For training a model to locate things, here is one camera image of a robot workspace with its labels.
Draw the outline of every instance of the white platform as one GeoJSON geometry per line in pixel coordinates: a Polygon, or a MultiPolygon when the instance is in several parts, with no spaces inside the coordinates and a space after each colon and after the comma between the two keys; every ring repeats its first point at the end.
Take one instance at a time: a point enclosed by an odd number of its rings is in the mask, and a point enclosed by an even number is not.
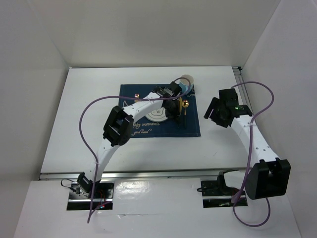
{"type": "MultiPolygon", "coordinates": [[[[41,172],[81,172],[93,159],[78,130],[80,115],[91,101],[118,95],[121,84],[170,83],[184,74],[195,80],[202,136],[130,139],[115,153],[106,171],[245,167],[247,153],[235,132],[203,118],[218,90],[236,84],[231,67],[81,68],[69,71],[41,172]]],[[[117,104],[117,99],[108,99],[87,111],[83,133],[94,150],[100,145],[109,112],[117,104]]]]}
{"type": "MultiPolygon", "coordinates": [[[[87,224],[88,211],[67,211],[69,189],[59,181],[33,181],[15,238],[300,238],[287,196],[270,198],[271,218],[260,228],[240,224],[232,208],[203,208],[196,189],[200,180],[117,181],[113,210],[98,211],[87,224]]],[[[238,207],[252,224],[267,215],[264,199],[238,207]]]]}

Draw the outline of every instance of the purple cable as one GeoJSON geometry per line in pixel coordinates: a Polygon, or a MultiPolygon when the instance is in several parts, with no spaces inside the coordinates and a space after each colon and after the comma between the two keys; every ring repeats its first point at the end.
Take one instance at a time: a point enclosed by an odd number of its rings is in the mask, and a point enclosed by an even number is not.
{"type": "MultiPolygon", "coordinates": [[[[138,99],[138,101],[159,101],[159,100],[174,100],[174,99],[177,99],[177,98],[180,98],[180,97],[183,97],[185,96],[187,93],[190,92],[190,86],[191,86],[191,83],[190,83],[190,80],[188,78],[185,78],[185,77],[179,77],[177,79],[174,80],[177,81],[179,79],[185,79],[188,81],[189,85],[188,85],[188,89],[185,93],[179,95],[179,96],[175,96],[175,97],[171,97],[171,98],[153,98],[153,99],[138,99]]],[[[129,97],[123,97],[123,96],[106,96],[106,97],[101,97],[101,98],[97,98],[95,100],[93,100],[90,104],[88,104],[88,106],[83,110],[81,116],[80,116],[80,119],[79,119],[79,133],[80,133],[80,137],[82,138],[83,142],[85,143],[85,145],[87,146],[87,148],[90,150],[90,152],[93,154],[95,160],[96,160],[96,169],[95,169],[95,175],[94,175],[94,181],[93,181],[93,187],[92,187],[92,192],[91,192],[91,200],[90,200],[90,208],[89,208],[89,216],[88,216],[88,220],[87,220],[87,223],[90,222],[90,218],[91,218],[91,215],[98,209],[100,208],[100,206],[97,206],[94,210],[93,210],[93,200],[94,200],[94,193],[95,193],[95,185],[96,185],[96,179],[97,179],[97,170],[98,170],[98,158],[97,158],[97,155],[95,154],[95,152],[93,151],[93,149],[90,147],[90,145],[87,143],[84,135],[83,135],[83,131],[82,131],[82,121],[83,121],[83,117],[84,117],[84,114],[86,113],[86,111],[88,110],[88,108],[96,103],[96,102],[99,102],[103,99],[108,99],[108,98],[120,98],[120,99],[125,99],[125,100],[135,100],[135,98],[129,98],[129,97]]]]}
{"type": "Polygon", "coordinates": [[[235,215],[235,217],[238,219],[239,222],[241,222],[243,225],[246,225],[248,227],[260,227],[262,225],[264,225],[268,220],[269,220],[269,217],[271,215],[271,207],[270,207],[270,204],[269,204],[269,201],[268,201],[268,198],[265,198],[266,199],[266,202],[267,202],[267,206],[268,206],[268,214],[267,214],[267,218],[260,224],[257,224],[257,225],[250,225],[250,224],[247,224],[245,222],[243,222],[236,214],[236,211],[235,211],[235,206],[243,192],[243,189],[244,189],[244,186],[246,184],[246,181],[247,181],[247,176],[248,176],[248,173],[249,173],[249,167],[250,167],[250,163],[251,163],[251,156],[252,156],[252,144],[253,144],[253,126],[252,126],[252,123],[254,122],[255,118],[260,115],[261,113],[265,112],[267,109],[269,109],[270,106],[272,106],[273,102],[274,102],[274,94],[272,92],[272,90],[267,87],[265,84],[262,84],[260,82],[255,82],[255,81],[249,81],[249,82],[244,82],[244,83],[238,83],[234,86],[232,86],[231,88],[234,88],[234,87],[237,87],[237,86],[240,86],[240,85],[244,85],[244,84],[248,84],[248,83],[253,83],[253,84],[258,84],[258,85],[261,85],[263,86],[264,88],[266,88],[271,96],[272,96],[272,100],[270,102],[270,104],[268,106],[266,106],[264,109],[262,109],[261,111],[259,111],[258,113],[254,114],[254,116],[252,117],[251,121],[250,121],[250,143],[249,143],[249,154],[248,154],[248,162],[247,162],[247,167],[246,167],[246,172],[244,173],[244,178],[243,178],[243,181],[242,181],[242,184],[241,184],[241,188],[240,190],[232,197],[231,199],[231,203],[233,203],[233,213],[235,215]]]}

